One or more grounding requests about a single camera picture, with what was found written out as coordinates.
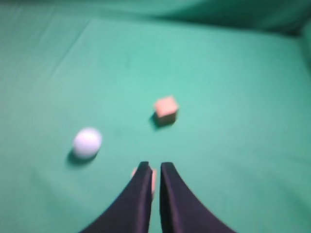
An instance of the ball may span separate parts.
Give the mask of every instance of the ball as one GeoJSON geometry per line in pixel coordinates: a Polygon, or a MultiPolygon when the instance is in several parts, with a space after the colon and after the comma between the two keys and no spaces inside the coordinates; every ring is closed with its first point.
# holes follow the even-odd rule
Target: ball
{"type": "Polygon", "coordinates": [[[94,157],[102,145],[102,135],[94,128],[85,128],[78,132],[73,141],[73,153],[79,159],[94,157]]]}

